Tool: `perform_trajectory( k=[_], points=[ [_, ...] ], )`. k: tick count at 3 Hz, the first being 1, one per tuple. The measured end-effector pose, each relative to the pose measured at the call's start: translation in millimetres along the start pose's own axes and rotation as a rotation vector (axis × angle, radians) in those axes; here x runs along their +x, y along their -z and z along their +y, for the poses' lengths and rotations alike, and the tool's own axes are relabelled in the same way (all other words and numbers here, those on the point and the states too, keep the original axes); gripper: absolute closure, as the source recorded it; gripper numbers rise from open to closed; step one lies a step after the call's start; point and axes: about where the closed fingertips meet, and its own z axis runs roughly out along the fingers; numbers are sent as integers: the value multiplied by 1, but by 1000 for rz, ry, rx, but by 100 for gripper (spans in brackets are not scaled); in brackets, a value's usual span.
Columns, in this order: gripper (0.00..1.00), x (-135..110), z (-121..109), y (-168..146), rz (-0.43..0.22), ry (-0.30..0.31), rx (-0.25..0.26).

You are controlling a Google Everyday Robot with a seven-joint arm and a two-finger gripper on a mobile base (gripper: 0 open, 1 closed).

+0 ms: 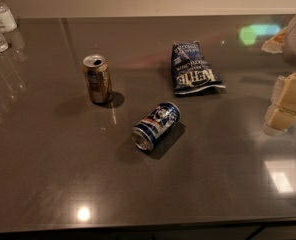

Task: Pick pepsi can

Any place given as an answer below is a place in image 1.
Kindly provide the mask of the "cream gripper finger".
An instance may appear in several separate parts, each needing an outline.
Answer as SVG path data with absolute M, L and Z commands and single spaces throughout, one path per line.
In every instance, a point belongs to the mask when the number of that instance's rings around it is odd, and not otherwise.
M 270 105 L 264 118 L 263 132 L 269 136 L 279 136 L 285 133 L 295 121 L 296 115 Z
M 296 114 L 296 72 L 287 77 L 278 76 L 271 102 L 280 110 Z

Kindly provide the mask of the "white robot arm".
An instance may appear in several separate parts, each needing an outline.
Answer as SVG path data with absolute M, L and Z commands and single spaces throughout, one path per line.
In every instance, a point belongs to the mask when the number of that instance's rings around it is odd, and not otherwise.
M 296 15 L 263 44 L 262 50 L 271 54 L 281 53 L 285 62 L 295 69 L 289 76 L 278 76 L 265 115 L 263 131 L 267 135 L 278 136 L 296 121 Z

